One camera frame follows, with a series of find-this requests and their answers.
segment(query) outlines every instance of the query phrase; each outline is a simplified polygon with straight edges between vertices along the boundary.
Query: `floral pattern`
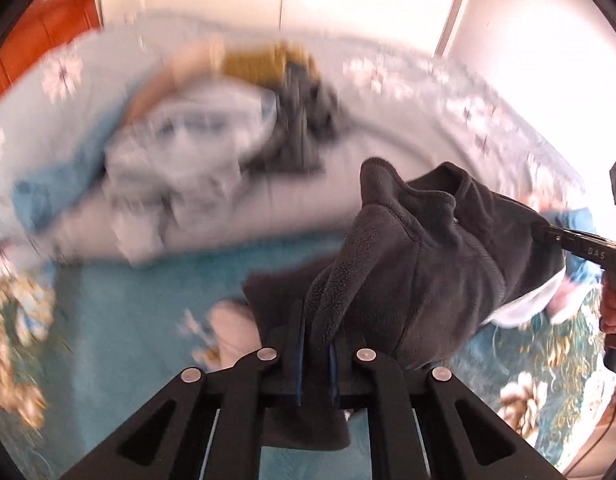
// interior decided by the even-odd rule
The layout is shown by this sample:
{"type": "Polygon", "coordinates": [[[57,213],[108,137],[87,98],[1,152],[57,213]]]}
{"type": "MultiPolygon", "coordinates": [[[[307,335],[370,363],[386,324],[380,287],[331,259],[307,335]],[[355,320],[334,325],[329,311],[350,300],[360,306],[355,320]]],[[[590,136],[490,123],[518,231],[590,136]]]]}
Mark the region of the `floral pattern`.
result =
{"type": "Polygon", "coordinates": [[[563,177],[557,180],[554,173],[531,153],[528,154],[528,169],[533,192],[520,199],[527,206],[538,212],[574,210],[586,206],[581,187],[563,177]]]}
{"type": "Polygon", "coordinates": [[[465,122],[469,130],[482,135],[488,134],[493,128],[511,130],[514,127],[508,114],[478,95],[448,99],[446,110],[456,120],[465,122]]]}
{"type": "Polygon", "coordinates": [[[616,387],[616,374],[607,370],[603,357],[598,356],[597,367],[586,381],[583,400],[581,401],[581,416],[575,423],[567,442],[564,453],[556,467],[564,471],[572,464],[579,449],[586,443],[588,436],[599,423],[616,387]]]}
{"type": "Polygon", "coordinates": [[[68,94],[75,92],[77,85],[82,82],[82,69],[82,58],[76,54],[67,54],[50,60],[44,70],[42,88],[52,104],[57,99],[65,101],[68,94]]]}
{"type": "Polygon", "coordinates": [[[17,363],[19,344],[24,348],[42,342],[53,321],[54,292],[30,277],[11,276],[0,281],[0,408],[16,411],[32,430],[44,423],[46,401],[34,381],[22,381],[17,363]],[[16,318],[15,335],[9,334],[8,319],[16,318]]]}
{"type": "Polygon", "coordinates": [[[184,312],[184,318],[178,325],[179,334],[186,338],[194,338],[195,346],[190,351],[195,363],[203,366],[205,370],[214,372],[221,367],[219,361],[219,348],[213,330],[206,318],[198,322],[189,309],[184,312]]]}
{"type": "Polygon", "coordinates": [[[398,72],[388,70],[384,66],[383,56],[377,56],[375,61],[352,59],[344,63],[342,70],[357,86],[370,88],[376,94],[388,94],[398,101],[414,95],[414,88],[401,78],[398,72]]]}
{"type": "Polygon", "coordinates": [[[11,276],[14,273],[14,268],[10,260],[6,257],[3,251],[3,246],[0,246],[0,276],[11,276]]]}
{"type": "Polygon", "coordinates": [[[517,381],[501,389],[501,409],[498,415],[534,447],[539,436],[537,418],[546,404],[548,384],[537,384],[528,372],[521,372],[517,381]]]}

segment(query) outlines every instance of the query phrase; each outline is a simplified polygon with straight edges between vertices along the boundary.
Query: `gray cloth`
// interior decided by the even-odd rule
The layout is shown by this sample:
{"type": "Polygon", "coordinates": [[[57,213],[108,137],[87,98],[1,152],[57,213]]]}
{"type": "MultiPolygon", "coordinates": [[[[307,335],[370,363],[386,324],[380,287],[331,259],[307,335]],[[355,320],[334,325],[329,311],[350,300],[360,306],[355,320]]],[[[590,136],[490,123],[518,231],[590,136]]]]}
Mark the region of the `gray cloth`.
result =
{"type": "Polygon", "coordinates": [[[277,95],[277,123],[270,140],[247,165],[251,171],[309,173],[322,169],[320,144],[341,138],[350,120],[337,95],[322,80],[310,78],[308,69],[294,63],[286,67],[277,95]]]}
{"type": "Polygon", "coordinates": [[[363,206],[337,256],[251,276],[243,286],[264,345],[287,323],[290,306],[304,301],[308,369],[322,371],[304,381],[301,409],[271,410],[268,427],[278,433],[267,436],[269,446],[348,445],[343,415],[312,409],[327,405],[327,346],[344,318],[368,348],[420,368],[451,356],[499,307],[565,267],[560,247],[533,240],[531,225],[548,224],[542,216],[454,164],[406,184],[390,164],[372,158],[360,182],[363,206]]]}
{"type": "Polygon", "coordinates": [[[201,81],[119,130],[102,188],[112,227],[134,264],[165,252],[165,229],[221,224],[245,186],[241,165],[272,134],[275,96],[231,80],[201,81]]]}

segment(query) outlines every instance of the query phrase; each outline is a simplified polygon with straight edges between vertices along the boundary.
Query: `bed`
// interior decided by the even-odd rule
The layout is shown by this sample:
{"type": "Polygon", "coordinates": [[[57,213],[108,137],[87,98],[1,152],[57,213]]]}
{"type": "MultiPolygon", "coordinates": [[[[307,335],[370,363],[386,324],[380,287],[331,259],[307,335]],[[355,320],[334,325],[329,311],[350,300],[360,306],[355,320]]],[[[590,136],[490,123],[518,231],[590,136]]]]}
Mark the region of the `bed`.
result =
{"type": "MultiPolygon", "coordinates": [[[[161,60],[217,33],[231,44],[280,37],[279,31],[230,30],[168,12],[147,12],[90,32],[47,54],[0,101],[4,145],[12,142],[12,131],[18,132],[17,142],[27,130],[41,135],[38,125],[43,124],[49,135],[61,139],[51,143],[57,159],[51,170],[60,165],[65,176],[67,166],[75,167],[67,161],[78,155],[96,162],[96,156],[83,156],[83,146],[101,153],[128,97],[161,60]],[[62,78],[51,84],[57,67],[62,78]],[[24,127],[13,113],[24,99],[37,124],[24,127]],[[67,132],[71,142],[64,142],[67,132]]],[[[358,165],[369,155],[384,156],[405,178],[451,160],[491,189],[542,212],[585,208],[586,192],[577,173],[464,67],[376,41],[299,32],[283,37],[301,43],[315,57],[323,77],[364,127],[346,150],[323,153],[328,168],[339,168],[329,173],[339,175],[338,182],[354,188],[358,165]]],[[[52,173],[46,155],[40,150],[31,166],[18,162],[18,182],[22,174],[38,178],[52,173]]],[[[99,229],[108,223],[92,181],[84,178],[57,220],[35,234],[37,248],[60,246],[60,260],[66,264],[48,262],[41,249],[21,261],[13,258],[15,274],[19,269],[30,272],[26,283],[31,290],[14,291],[21,286],[18,274],[0,282],[6,335],[0,341],[8,346],[16,383],[38,391],[27,397],[28,404],[0,406],[0,438],[29,479],[58,478],[181,369],[211,367],[215,342],[206,319],[210,307],[239,294],[252,270],[287,267],[337,250],[358,207],[352,199],[335,205],[319,202],[325,182],[314,184],[308,198],[284,209],[290,192],[270,192],[270,187],[282,189],[288,183],[267,182],[258,195],[267,200],[265,212],[257,216],[247,209],[235,224],[241,229],[221,231],[239,235],[221,238],[219,231],[211,232],[192,245],[175,234],[180,241],[172,253],[177,254],[134,268],[119,261],[111,232],[86,235],[93,224],[99,229]],[[315,210],[321,216],[310,213],[315,210]],[[26,304],[30,298],[32,304],[26,304]],[[34,323],[39,305],[51,310],[49,317],[42,316],[46,324],[41,329],[34,323]]],[[[3,218],[0,229],[10,217],[3,218]]],[[[27,233],[21,216],[15,220],[14,233],[27,233]]],[[[591,286],[576,315],[561,324],[550,324],[542,313],[508,330],[487,325],[445,362],[502,416],[503,389],[532,392],[529,398],[534,396],[542,408],[537,424],[524,436],[560,470],[590,436],[616,385],[616,376],[602,364],[599,299],[598,286],[591,286]]],[[[260,478],[370,478],[367,424],[363,413],[351,418],[353,443],[341,452],[265,449],[260,478]]]]}

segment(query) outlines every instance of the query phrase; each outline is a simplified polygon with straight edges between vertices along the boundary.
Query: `person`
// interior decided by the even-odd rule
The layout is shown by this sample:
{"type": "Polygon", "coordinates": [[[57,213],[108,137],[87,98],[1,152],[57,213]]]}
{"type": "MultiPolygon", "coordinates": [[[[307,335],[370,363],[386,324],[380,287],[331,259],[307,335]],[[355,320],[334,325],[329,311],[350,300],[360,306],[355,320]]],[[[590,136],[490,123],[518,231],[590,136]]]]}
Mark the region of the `person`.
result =
{"type": "Polygon", "coordinates": [[[601,304],[599,307],[601,314],[600,329],[605,334],[616,332],[616,292],[610,288],[608,276],[604,274],[602,278],[601,304]]]}

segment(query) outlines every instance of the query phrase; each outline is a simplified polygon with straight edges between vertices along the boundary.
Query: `pile of clothes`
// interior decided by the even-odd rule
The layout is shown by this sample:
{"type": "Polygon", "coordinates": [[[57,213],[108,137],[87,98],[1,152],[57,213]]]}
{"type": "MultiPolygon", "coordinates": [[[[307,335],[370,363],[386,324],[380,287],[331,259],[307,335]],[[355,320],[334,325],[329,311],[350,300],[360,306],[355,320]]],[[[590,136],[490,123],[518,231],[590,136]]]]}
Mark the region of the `pile of clothes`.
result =
{"type": "Polygon", "coordinates": [[[228,53],[223,78],[202,78],[120,128],[106,150],[104,194],[122,254],[166,252],[164,229],[220,224],[256,173],[312,173],[348,115],[300,47],[228,53]]]}

